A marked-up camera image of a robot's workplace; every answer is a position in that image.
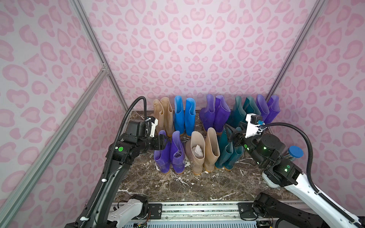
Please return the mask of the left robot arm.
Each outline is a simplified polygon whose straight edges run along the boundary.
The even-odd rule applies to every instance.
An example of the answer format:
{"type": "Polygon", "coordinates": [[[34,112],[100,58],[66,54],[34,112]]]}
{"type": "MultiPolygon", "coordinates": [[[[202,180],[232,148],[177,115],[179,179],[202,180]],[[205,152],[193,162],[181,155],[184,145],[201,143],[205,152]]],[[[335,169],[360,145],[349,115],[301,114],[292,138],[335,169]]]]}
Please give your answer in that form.
{"type": "Polygon", "coordinates": [[[168,137],[156,135],[145,139],[123,134],[115,145],[109,147],[112,157],[110,168],[104,168],[99,183],[75,222],[67,228],[122,228],[130,220],[149,219],[148,200],[142,195],[133,195],[116,210],[112,209],[118,188],[126,177],[133,161],[148,150],[164,149],[168,137]]]}

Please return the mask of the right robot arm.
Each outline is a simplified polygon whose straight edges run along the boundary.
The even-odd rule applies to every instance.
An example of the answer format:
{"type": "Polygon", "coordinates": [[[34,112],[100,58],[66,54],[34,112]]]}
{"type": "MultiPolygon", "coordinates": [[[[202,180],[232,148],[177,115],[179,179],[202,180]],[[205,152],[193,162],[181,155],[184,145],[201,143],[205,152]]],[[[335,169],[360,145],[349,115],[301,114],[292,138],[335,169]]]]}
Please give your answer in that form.
{"type": "Polygon", "coordinates": [[[308,228],[363,228],[365,218],[346,211],[313,182],[311,168],[313,147],[309,137],[298,127],[288,123],[269,123],[266,125],[241,123],[242,130],[226,124],[228,141],[235,146],[243,146],[259,168],[263,169],[265,182],[271,187],[283,187],[306,203],[315,214],[305,213],[296,208],[290,209],[268,194],[261,193],[253,203],[253,210],[259,217],[270,215],[285,220],[297,227],[308,228]],[[285,126],[298,132],[308,148],[307,171],[304,173],[297,165],[281,156],[285,149],[279,138],[266,134],[271,126],[285,126]]]}

